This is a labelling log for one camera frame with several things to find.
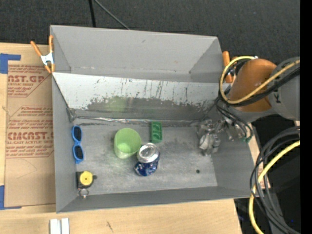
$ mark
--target can lid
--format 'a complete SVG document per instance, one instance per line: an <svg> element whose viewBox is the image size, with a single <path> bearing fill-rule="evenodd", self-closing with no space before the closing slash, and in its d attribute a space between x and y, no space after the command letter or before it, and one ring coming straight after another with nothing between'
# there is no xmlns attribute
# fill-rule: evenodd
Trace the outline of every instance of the can lid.
<svg viewBox="0 0 312 234"><path fill-rule="evenodd" d="M136 154L139 162L150 163L156 160L159 156L159 150L153 143L143 145Z"/></svg>

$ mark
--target bin floor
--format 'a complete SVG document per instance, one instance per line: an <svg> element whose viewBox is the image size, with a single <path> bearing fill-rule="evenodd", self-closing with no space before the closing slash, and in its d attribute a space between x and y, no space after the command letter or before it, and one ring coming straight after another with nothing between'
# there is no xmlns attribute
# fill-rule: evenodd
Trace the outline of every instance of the bin floor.
<svg viewBox="0 0 312 234"><path fill-rule="evenodd" d="M156 144L160 151L158 168L143 177L134 171L136 155L128 159L115 155L114 135L121 128L133 128L145 144L150 141L148 125L86 119L74 123L82 128L85 154L77 171L88 170L97 176L89 195L217 186L211 156L200 153L194 126L162 127L163 140Z"/></svg>

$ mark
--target yellow cable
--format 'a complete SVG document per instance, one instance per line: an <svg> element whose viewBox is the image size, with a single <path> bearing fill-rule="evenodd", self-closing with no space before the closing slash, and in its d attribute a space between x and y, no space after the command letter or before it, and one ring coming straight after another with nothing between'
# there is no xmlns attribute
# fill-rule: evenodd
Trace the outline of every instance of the yellow cable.
<svg viewBox="0 0 312 234"><path fill-rule="evenodd" d="M268 172L268 170L286 153L291 151L293 148L300 146L300 140L296 141L295 143L289 145L286 147L284 150L282 150L280 153L278 153L267 165L266 167L262 170L258 177L258 182L260 183L261 180L263 179L264 175ZM250 217L250 222L253 225L253 228L258 234L264 234L261 229L258 227L255 218L254 218L254 195L251 194L249 198L249 217Z"/></svg>
<svg viewBox="0 0 312 234"><path fill-rule="evenodd" d="M222 83L223 83L223 79L224 79L224 76L227 72L227 69L233 65L233 63L235 63L236 61L240 60L240 59L255 59L254 57L238 57L238 58L235 58L233 59L223 70L223 73L221 75L221 78L220 78L220 83L219 83L219 88L220 88L220 92L221 92L221 95L222 97L226 100L227 103L229 104L237 104L237 103L240 103L240 102L243 102L247 99L249 99L251 96L253 96L254 94L256 94L259 90L261 90L262 88L264 88L267 84L269 84L272 80L274 80L276 77L278 77L279 75L281 75L282 73L284 73L286 70L290 69L291 67L294 67L295 65L299 64L300 63L300 60L297 60L289 65L287 65L286 67L284 67L283 69L281 69L280 71L278 71L275 75L271 76L269 79L267 79L264 83L262 83L259 87L257 87L256 89L254 89L252 92L250 92L249 94L247 94L246 96L244 96L243 98L241 99L238 99L238 100L230 100L226 97L226 95L224 94L224 91L222 89Z"/></svg>

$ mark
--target black carpet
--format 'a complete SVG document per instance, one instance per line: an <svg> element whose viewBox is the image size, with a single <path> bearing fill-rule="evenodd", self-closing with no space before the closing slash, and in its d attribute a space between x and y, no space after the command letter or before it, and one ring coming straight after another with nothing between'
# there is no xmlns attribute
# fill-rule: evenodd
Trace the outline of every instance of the black carpet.
<svg viewBox="0 0 312 234"><path fill-rule="evenodd" d="M300 0L99 1L133 30L217 36L231 56L257 55L276 64L300 55ZM94 10L97 27L123 28L96 4ZM88 0L0 0L0 42L47 44L51 24L91 27ZM270 119L259 122L262 142L273 137L268 129L275 127ZM248 221L242 226L253 233Z"/></svg>

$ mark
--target clamp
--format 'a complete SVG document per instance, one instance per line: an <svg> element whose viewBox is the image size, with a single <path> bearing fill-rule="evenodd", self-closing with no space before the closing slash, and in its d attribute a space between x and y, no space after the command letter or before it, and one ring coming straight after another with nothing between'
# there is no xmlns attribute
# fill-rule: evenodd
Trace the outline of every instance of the clamp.
<svg viewBox="0 0 312 234"><path fill-rule="evenodd" d="M47 55L42 55L40 49L38 48L38 46L35 44L34 41L31 41L30 44L33 46L33 48L35 49L35 52L37 53L37 55L41 58L45 69L51 73L55 71L55 64L54 64L54 45L53 45L53 36L50 35L49 37L49 50L50 53Z"/></svg>

